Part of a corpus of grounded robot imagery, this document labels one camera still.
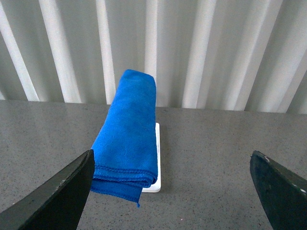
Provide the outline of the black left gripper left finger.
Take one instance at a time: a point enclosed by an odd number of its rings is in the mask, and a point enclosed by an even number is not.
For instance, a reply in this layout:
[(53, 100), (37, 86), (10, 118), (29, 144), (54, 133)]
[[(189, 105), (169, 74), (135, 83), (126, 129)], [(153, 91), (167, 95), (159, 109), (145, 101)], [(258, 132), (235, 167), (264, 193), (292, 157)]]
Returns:
[(88, 150), (0, 214), (2, 230), (75, 230), (94, 174)]

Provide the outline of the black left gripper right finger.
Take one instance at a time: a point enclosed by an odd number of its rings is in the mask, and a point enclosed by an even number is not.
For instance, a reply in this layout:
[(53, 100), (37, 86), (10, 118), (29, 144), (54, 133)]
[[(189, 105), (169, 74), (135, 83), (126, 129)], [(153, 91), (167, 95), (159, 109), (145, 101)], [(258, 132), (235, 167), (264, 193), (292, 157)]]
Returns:
[(259, 151), (250, 159), (250, 174), (274, 230), (307, 228), (307, 181)]

